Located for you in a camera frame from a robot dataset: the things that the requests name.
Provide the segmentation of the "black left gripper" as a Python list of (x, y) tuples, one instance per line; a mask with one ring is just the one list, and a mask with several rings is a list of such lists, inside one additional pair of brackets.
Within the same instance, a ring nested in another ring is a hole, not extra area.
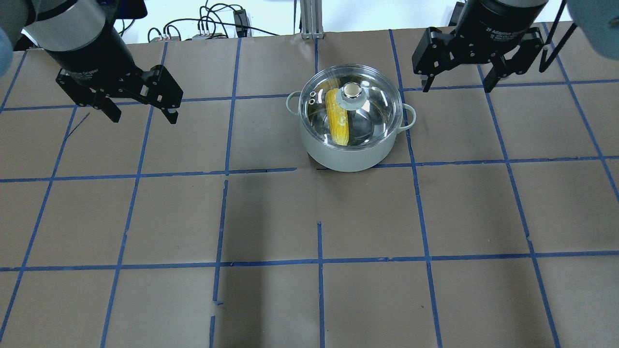
[(110, 98), (128, 98), (162, 109), (176, 125), (183, 90), (162, 64), (139, 68), (126, 47), (56, 52), (56, 83), (77, 105), (96, 105), (113, 123), (122, 111)]

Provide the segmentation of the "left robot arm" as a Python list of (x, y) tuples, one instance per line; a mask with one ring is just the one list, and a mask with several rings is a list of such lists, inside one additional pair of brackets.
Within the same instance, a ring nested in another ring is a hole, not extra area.
[(177, 123), (183, 90), (159, 64), (144, 71), (135, 63), (120, 33), (117, 18), (142, 18), (140, 0), (128, 14), (123, 1), (3, 0), (1, 2), (1, 73), (13, 61), (23, 32), (60, 66), (56, 83), (78, 106), (91, 106), (117, 123), (121, 110), (115, 98), (128, 98), (161, 110)]

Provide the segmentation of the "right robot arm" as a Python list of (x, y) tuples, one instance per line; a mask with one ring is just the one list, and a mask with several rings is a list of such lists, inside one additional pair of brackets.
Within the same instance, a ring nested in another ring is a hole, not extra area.
[(466, 0), (456, 5), (450, 33), (425, 29), (412, 55), (413, 72), (428, 92), (435, 77), (460, 65), (491, 64), (483, 79), (491, 92), (501, 79), (522, 75), (540, 57), (544, 72), (575, 29), (602, 57), (618, 59), (618, 2), (563, 0), (547, 38), (534, 26), (545, 0)]

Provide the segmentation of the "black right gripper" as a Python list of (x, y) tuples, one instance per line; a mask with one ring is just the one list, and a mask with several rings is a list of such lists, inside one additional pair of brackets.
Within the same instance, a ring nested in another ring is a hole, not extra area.
[(528, 72), (542, 50), (540, 29), (533, 22), (540, 10), (462, 10), (449, 33), (424, 29), (412, 55), (413, 73), (428, 93), (435, 77), (460, 65), (491, 64), (484, 91), (502, 78)]

